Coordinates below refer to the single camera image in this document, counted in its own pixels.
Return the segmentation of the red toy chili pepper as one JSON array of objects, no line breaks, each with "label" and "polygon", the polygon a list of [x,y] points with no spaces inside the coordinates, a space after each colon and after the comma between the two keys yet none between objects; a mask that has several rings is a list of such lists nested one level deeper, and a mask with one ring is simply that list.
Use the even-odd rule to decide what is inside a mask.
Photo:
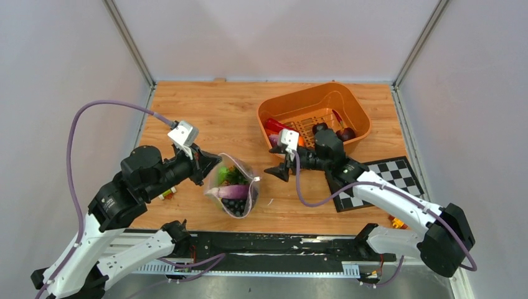
[{"label": "red toy chili pepper", "polygon": [[296,131],[296,129],[290,126],[286,126],[285,124],[279,122],[278,120],[274,118],[268,118],[266,122],[264,123],[264,128],[267,130],[277,132],[277,133],[279,133],[283,129]]}]

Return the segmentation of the toy pineapple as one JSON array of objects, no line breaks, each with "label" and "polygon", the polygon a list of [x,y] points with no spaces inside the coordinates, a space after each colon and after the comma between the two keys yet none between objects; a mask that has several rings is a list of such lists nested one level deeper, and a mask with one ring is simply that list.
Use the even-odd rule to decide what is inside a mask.
[{"label": "toy pineapple", "polygon": [[225,176],[225,181],[228,185],[249,185],[249,180],[245,177],[241,170],[235,166],[232,166],[228,169],[228,172]]}]

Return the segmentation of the dark round toy plum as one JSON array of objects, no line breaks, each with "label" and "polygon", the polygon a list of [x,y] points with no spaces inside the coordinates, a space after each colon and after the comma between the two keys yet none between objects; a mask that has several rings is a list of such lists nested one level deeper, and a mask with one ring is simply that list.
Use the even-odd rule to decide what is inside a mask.
[{"label": "dark round toy plum", "polygon": [[323,131],[323,130],[327,130],[327,129],[328,129],[328,125],[325,122],[317,123],[317,124],[312,126],[312,133],[315,135],[319,131]]}]

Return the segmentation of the pink toy onion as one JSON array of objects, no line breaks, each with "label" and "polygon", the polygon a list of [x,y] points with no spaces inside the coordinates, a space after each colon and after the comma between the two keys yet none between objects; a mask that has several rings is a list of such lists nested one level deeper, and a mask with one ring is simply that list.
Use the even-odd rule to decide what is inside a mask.
[{"label": "pink toy onion", "polygon": [[270,142],[271,147],[275,147],[279,142],[279,135],[277,134],[268,135],[268,141]]}]

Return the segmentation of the small toy on table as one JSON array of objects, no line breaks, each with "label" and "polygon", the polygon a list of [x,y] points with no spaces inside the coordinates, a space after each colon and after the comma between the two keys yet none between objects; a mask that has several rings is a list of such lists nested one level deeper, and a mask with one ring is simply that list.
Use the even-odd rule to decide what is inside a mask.
[{"label": "small toy on table", "polygon": [[158,196],[158,199],[160,199],[162,201],[167,200],[167,199],[171,199],[173,197],[173,195],[175,195],[175,193],[177,193],[177,189],[175,187],[172,187],[172,188],[162,192]]}]

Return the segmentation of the black toy grape bunch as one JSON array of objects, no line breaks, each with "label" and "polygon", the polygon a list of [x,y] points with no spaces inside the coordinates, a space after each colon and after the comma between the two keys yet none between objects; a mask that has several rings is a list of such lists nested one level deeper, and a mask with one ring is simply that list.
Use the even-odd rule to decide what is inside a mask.
[{"label": "black toy grape bunch", "polygon": [[224,209],[234,217],[245,215],[246,200],[241,199],[221,199]]}]

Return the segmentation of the orange plastic basin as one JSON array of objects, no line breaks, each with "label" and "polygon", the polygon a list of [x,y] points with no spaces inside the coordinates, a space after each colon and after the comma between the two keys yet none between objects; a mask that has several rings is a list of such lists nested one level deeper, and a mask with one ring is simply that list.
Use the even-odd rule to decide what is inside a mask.
[{"label": "orange plastic basin", "polygon": [[344,142],[347,153],[371,132],[372,121],[354,93],[344,84],[324,83],[263,101],[257,120],[268,148],[269,136],[280,131],[279,124],[299,133],[308,147],[314,146],[314,125],[325,123],[335,132],[350,128],[354,138]]}]

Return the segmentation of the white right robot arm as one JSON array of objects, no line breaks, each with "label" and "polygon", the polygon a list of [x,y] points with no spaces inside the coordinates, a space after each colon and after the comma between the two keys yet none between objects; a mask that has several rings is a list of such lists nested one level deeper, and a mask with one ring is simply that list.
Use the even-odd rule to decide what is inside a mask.
[{"label": "white right robot arm", "polygon": [[[269,152],[282,154],[284,161],[265,170],[288,181],[296,176],[296,191],[301,203],[318,207],[348,193],[351,197],[372,204],[408,226],[407,230],[368,224],[363,238],[356,242],[356,253],[364,260],[378,254],[396,254],[420,259],[430,270],[450,278],[459,268],[475,272],[478,269],[470,254],[476,240],[464,210],[449,203],[443,207],[425,201],[400,189],[376,174],[368,166],[354,160],[344,150],[343,142],[331,129],[315,135],[315,146],[298,144],[299,134],[283,129]],[[301,193],[300,171],[322,171],[332,194],[317,203],[308,203]]]}]

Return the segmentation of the yellow toy brick car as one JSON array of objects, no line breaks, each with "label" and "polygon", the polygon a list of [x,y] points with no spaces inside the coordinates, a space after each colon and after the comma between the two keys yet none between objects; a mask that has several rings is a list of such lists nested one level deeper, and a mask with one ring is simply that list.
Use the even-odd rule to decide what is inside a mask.
[{"label": "yellow toy brick car", "polygon": [[391,223],[391,226],[394,228],[394,229],[407,229],[408,228],[408,225],[406,225],[403,221],[401,221],[400,219],[392,216],[392,215],[389,215],[388,216],[389,218],[389,221]]}]

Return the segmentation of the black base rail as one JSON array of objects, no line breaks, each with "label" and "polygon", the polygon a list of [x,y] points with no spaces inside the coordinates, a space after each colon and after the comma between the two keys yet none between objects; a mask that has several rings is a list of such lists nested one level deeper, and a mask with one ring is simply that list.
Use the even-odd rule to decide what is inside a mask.
[{"label": "black base rail", "polygon": [[340,272],[343,262],[371,266],[394,262],[394,254],[377,254],[353,236],[192,232],[171,259],[201,262],[225,254],[214,267],[231,272]]}]

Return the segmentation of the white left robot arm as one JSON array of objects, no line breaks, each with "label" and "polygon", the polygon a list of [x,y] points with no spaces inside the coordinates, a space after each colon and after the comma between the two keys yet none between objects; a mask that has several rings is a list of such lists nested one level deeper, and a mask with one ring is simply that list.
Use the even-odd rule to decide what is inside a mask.
[{"label": "white left robot arm", "polygon": [[181,221],[164,224],[144,242],[120,253],[105,257],[104,252],[153,199],[186,179],[203,185],[221,160],[197,145],[189,154],[176,149],[169,159],[155,146],[135,148],[92,199],[68,249],[51,266],[33,271],[35,289],[48,292],[50,298],[101,298],[117,281],[154,259],[186,256],[191,236]]}]

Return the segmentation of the clear zip top bag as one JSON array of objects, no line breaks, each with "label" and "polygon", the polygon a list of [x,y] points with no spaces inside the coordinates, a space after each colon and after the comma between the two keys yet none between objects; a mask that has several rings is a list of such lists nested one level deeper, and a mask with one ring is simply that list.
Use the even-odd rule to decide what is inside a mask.
[{"label": "clear zip top bag", "polygon": [[209,176],[204,195],[234,219],[244,219],[255,207],[260,194],[261,176],[251,166],[227,153]]}]

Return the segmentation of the green toy cucumber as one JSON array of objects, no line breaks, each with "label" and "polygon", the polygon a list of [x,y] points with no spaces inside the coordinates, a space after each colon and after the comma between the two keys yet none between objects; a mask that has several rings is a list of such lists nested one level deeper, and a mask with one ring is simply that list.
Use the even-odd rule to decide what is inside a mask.
[{"label": "green toy cucumber", "polygon": [[229,174],[230,170],[226,166],[221,166],[218,170],[217,182],[218,185],[222,185],[226,181],[226,177]]}]

